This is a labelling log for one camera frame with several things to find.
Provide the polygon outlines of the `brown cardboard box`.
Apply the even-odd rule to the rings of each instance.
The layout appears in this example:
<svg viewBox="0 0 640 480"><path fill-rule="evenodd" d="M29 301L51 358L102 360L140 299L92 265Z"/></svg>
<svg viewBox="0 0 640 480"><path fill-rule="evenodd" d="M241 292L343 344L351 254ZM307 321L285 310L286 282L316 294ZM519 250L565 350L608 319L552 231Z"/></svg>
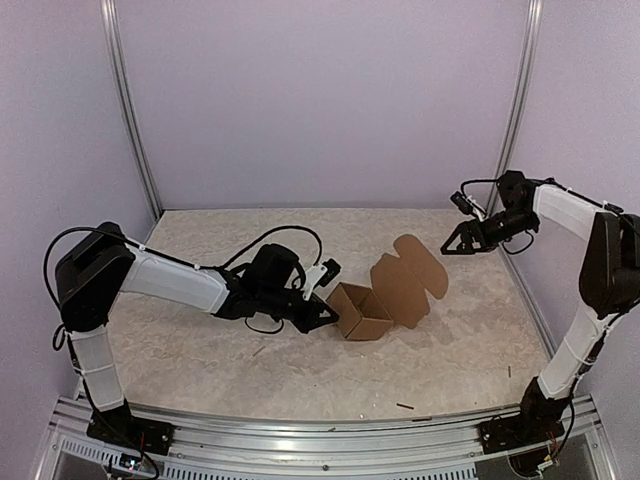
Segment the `brown cardboard box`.
<svg viewBox="0 0 640 480"><path fill-rule="evenodd" d="M375 341L392 327L414 329L431 311L428 298L445 297L449 278L442 263L415 236L394 240L370 269L371 285L340 282L327 298L347 341Z"/></svg>

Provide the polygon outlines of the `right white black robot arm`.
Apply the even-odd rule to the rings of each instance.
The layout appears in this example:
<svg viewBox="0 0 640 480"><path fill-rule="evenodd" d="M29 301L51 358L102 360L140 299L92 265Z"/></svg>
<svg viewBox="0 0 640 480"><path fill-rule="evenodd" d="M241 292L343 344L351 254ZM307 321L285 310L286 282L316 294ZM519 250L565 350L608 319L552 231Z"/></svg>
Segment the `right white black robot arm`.
<svg viewBox="0 0 640 480"><path fill-rule="evenodd" d="M501 211L489 214L459 188L450 197L466 215L441 246L444 255L489 253L515 236L536 234L547 219L586 245L578 276L580 301L574 319L545 369L527 386L520 411L479 426L484 453L557 438L561 418L572 410L575 390L597 360L617 322L639 305L639 218L598 202L553 178L531 179L508 170L493 179Z"/></svg>

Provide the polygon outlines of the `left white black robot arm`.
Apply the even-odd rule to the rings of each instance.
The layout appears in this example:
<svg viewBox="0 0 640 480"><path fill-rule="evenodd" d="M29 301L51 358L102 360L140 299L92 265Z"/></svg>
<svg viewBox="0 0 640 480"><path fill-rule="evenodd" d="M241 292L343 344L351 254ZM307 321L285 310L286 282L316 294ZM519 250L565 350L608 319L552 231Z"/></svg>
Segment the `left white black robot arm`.
<svg viewBox="0 0 640 480"><path fill-rule="evenodd" d="M72 227L49 244L43 259L45 287L60 315L56 333L66 347L92 409L89 437L140 454L165 456L172 424L133 414L114 360L108 325L126 301L175 304L223 321L257 314L298 332L337 322L337 313L317 295L341 266L318 254L303 266L291 249L259 236L258 251L244 263L233 255L204 266L160 252L128 237L114 222Z"/></svg>

